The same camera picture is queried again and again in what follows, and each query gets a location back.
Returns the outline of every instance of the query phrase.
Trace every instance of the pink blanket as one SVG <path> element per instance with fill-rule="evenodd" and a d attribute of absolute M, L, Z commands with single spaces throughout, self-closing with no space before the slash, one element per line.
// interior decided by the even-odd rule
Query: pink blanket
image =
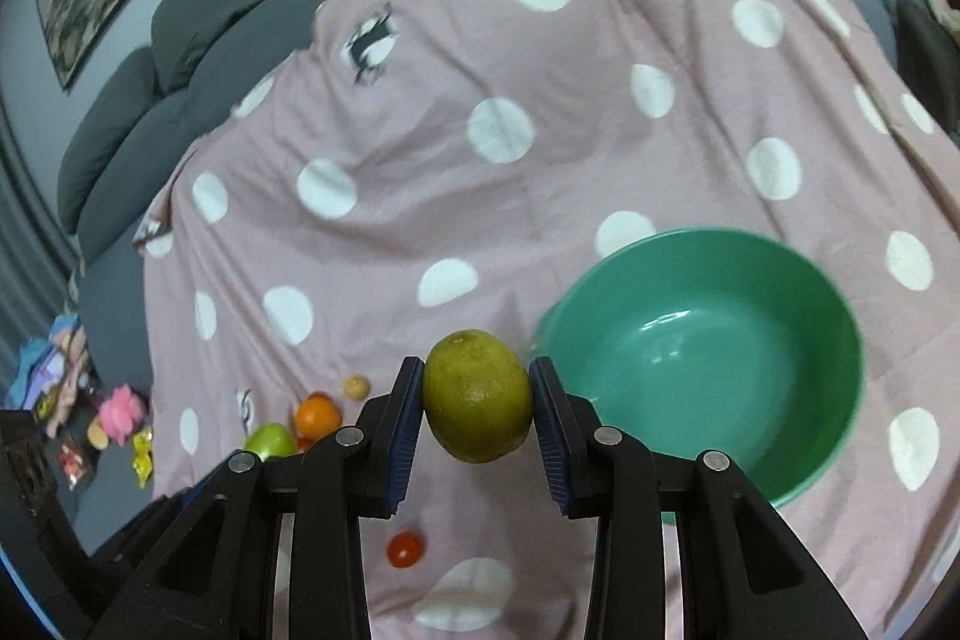
<path fill-rule="evenodd" d="M 523 352 L 629 242 L 740 226 L 856 311 L 856 429 L 782 513 L 879 637 L 955 528 L 958 175 L 850 0 L 328 0 L 313 46 L 194 143 L 141 226 L 155 490 L 310 391 L 352 420 L 345 376 L 385 393 L 452 330 Z M 426 555 L 392 570 L 411 529 Z M 560 518 L 534 438 L 466 466 L 425 429 L 400 514 L 362 531 L 376 638 L 583 634 L 593 527 Z"/>

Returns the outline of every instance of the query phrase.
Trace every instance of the green plastic basin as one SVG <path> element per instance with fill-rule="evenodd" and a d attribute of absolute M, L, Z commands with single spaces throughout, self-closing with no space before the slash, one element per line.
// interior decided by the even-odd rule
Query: green plastic basin
<path fill-rule="evenodd" d="M 775 506 L 837 454 L 863 375 L 856 321 L 827 277 L 729 229 L 603 259 L 544 317 L 533 353 L 605 425 L 672 456 L 728 453 Z"/>

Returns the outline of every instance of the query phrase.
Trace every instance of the gray curtain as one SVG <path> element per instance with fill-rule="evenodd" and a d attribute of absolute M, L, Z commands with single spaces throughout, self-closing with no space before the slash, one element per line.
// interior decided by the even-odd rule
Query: gray curtain
<path fill-rule="evenodd" d="M 20 343 L 45 336 L 64 306 L 76 254 L 23 165 L 0 101 L 0 396 Z"/>

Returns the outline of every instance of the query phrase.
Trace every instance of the orange fruit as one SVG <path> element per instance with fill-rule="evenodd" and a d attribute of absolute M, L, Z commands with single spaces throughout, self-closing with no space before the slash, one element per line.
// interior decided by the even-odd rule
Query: orange fruit
<path fill-rule="evenodd" d="M 337 405 L 325 394 L 308 396 L 296 409 L 296 430 L 315 441 L 336 432 L 343 422 Z"/>

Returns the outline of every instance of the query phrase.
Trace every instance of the pink toy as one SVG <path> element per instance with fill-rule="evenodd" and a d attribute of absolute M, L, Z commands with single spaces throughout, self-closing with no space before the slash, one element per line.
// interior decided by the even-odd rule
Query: pink toy
<path fill-rule="evenodd" d="M 140 397 L 130 386 L 120 386 L 112 396 L 100 405 L 100 427 L 112 440 L 123 445 L 147 415 Z"/>

